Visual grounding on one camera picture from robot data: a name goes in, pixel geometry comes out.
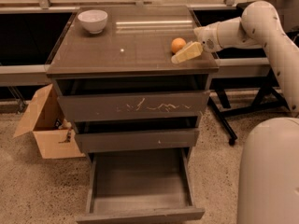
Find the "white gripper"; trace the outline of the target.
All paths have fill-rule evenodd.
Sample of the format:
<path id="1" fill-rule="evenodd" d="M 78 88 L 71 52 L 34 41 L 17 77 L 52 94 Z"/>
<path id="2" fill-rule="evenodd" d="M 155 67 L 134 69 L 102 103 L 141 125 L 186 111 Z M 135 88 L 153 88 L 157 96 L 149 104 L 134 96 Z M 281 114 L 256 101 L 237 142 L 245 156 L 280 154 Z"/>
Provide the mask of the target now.
<path id="1" fill-rule="evenodd" d="M 172 56 L 172 63 L 183 63 L 205 52 L 217 52 L 222 50 L 218 39 L 219 23 L 215 22 L 207 26 L 194 28 L 193 31 L 199 42 L 189 42 L 175 55 Z"/>

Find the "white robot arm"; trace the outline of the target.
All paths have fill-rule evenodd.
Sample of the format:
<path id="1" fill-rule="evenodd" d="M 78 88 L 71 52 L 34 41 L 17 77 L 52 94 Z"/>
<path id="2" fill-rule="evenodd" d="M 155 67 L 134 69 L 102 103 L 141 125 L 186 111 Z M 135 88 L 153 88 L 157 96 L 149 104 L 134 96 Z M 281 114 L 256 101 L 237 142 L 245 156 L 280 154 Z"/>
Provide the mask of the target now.
<path id="1" fill-rule="evenodd" d="M 266 120 L 249 133 L 240 162 L 236 223 L 299 224 L 299 48 L 266 1 L 253 2 L 241 16 L 198 27 L 194 33 L 197 40 L 175 52 L 173 63 L 204 51 L 262 48 L 270 76 L 294 114 Z"/>

